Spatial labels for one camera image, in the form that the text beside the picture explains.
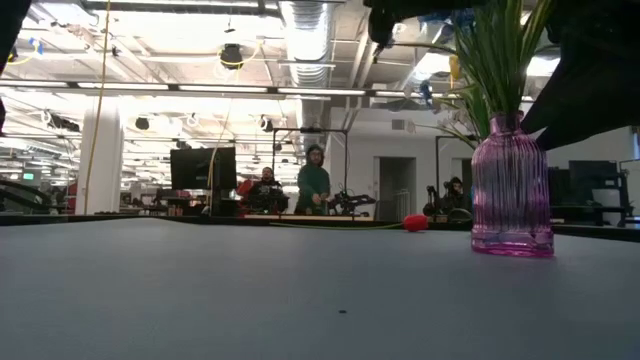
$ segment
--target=computer monitor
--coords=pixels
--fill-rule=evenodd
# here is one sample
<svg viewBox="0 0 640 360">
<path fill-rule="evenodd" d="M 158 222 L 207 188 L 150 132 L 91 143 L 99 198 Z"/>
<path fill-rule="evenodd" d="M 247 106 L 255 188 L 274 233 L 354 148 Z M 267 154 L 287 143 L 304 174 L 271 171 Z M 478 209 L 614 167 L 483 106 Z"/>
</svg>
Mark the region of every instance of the computer monitor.
<svg viewBox="0 0 640 360">
<path fill-rule="evenodd" d="M 211 148 L 171 150 L 171 188 L 173 190 L 207 190 Z M 214 186 L 232 190 L 237 186 L 236 149 L 222 147 L 216 151 L 213 166 Z"/>
<path fill-rule="evenodd" d="M 618 165 L 615 161 L 569 161 L 571 185 L 577 200 L 593 200 L 593 189 L 610 188 L 617 184 Z"/>
</svg>

